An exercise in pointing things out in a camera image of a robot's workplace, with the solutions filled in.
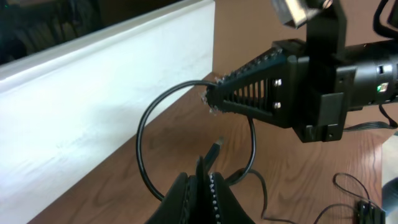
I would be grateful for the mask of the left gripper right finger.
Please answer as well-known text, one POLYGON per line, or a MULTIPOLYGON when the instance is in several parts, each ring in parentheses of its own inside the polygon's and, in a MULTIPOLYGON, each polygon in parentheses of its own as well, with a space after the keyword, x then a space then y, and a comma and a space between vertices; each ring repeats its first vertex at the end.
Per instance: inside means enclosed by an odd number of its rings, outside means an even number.
POLYGON ((210 223, 254 224, 220 173, 210 174, 210 223))

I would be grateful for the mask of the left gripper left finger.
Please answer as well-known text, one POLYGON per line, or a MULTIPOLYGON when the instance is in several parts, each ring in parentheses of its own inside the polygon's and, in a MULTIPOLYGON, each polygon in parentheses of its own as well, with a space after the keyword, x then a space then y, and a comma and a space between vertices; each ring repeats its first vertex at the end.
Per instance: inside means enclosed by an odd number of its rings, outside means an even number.
POLYGON ((188 224, 197 202, 197 178, 181 173, 146 224, 188 224))

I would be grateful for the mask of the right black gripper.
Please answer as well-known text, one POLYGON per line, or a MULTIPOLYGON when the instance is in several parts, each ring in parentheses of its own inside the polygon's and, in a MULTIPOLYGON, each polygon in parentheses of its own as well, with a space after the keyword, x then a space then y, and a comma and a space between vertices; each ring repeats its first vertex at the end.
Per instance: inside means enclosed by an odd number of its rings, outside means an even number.
POLYGON ((242 67, 225 75, 206 93, 208 105, 280 128, 293 127, 302 142, 338 141, 348 112, 349 77, 344 64, 347 19, 339 1, 308 21, 306 39, 281 41, 242 67), (289 83, 288 57, 297 64, 291 103, 283 94, 289 83))

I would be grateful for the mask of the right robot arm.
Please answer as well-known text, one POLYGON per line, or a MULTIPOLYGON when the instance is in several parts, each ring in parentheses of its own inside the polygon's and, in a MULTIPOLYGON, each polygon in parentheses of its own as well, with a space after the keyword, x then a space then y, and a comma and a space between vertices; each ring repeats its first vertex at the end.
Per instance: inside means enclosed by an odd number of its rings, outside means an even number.
POLYGON ((307 38, 272 47, 210 87, 208 105, 222 112, 292 128, 302 142, 337 141, 346 115, 397 101, 397 32, 373 19, 382 42, 346 46, 339 1, 274 1, 285 26, 306 26, 307 38))

